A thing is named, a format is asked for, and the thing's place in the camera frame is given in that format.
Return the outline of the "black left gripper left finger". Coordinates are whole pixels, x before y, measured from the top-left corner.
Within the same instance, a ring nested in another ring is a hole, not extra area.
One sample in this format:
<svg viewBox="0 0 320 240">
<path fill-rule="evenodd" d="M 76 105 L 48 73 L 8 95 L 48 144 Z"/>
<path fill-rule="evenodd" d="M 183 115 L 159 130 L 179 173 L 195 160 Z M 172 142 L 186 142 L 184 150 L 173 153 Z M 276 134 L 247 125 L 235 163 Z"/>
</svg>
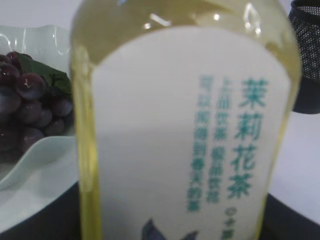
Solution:
<svg viewBox="0 0 320 240">
<path fill-rule="evenodd" d="M 64 194 L 37 214 L 0 234 L 2 240 L 80 240 L 79 186 Z"/>
</svg>

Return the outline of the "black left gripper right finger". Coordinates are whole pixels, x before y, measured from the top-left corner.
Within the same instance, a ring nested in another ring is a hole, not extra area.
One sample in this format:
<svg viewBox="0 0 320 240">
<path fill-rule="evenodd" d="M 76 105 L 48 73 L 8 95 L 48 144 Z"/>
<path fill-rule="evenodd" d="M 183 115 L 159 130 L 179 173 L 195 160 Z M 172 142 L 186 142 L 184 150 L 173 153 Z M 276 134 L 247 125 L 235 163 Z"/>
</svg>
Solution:
<svg viewBox="0 0 320 240">
<path fill-rule="evenodd" d="M 261 239 L 320 240 L 320 225 L 269 194 L 264 211 Z"/>
</svg>

